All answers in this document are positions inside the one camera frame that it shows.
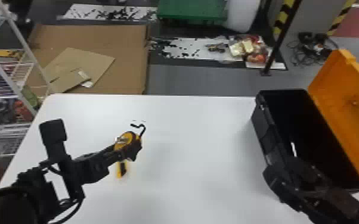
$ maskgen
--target debris on floor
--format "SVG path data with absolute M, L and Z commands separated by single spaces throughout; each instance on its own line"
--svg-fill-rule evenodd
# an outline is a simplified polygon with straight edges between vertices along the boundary
M 156 21 L 156 7 L 73 4 L 60 19 Z

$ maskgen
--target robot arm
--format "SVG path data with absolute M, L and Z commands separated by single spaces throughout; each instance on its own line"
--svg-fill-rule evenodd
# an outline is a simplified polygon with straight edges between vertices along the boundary
M 17 180 L 8 188 L 0 189 L 0 223 L 47 224 L 67 209 L 76 206 L 65 218 L 52 222 L 61 224 L 70 219 L 80 208 L 85 194 L 82 185 L 96 183 L 109 174 L 108 167 L 125 159 L 135 161 L 142 149 L 141 137 L 146 127 L 137 135 L 131 131 L 118 138 L 120 149 L 113 145 L 96 153 L 82 155 L 74 160 L 66 153 L 64 141 L 67 140 L 63 121 L 52 120 L 40 125 L 43 143 L 48 159 L 38 167 L 19 173 Z M 53 172 L 60 175 L 66 186 L 69 198 L 59 200 L 51 182 L 45 174 Z

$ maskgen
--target yellow tape measure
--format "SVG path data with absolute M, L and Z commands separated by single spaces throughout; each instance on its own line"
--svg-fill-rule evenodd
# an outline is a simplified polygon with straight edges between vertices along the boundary
M 123 147 L 131 147 L 135 141 L 140 141 L 141 137 L 131 131 L 123 133 L 117 138 L 117 142 L 114 144 L 114 150 L 119 151 Z M 117 163 L 117 178 L 122 178 L 128 171 L 127 160 L 122 160 Z

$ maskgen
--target green crate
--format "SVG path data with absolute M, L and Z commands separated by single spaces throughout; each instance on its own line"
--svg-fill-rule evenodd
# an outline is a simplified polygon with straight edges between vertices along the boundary
M 217 24 L 227 20 L 225 5 L 225 0 L 160 0 L 157 17 Z

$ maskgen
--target cardboard box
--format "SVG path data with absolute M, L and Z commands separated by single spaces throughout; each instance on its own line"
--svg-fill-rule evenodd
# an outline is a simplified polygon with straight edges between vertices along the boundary
M 142 94 L 147 74 L 147 39 L 147 26 L 36 25 L 28 41 L 42 67 L 66 48 L 116 59 L 93 87 L 77 87 L 70 93 Z M 39 79 L 40 75 L 31 74 L 27 83 L 30 86 L 44 85 L 45 82 Z

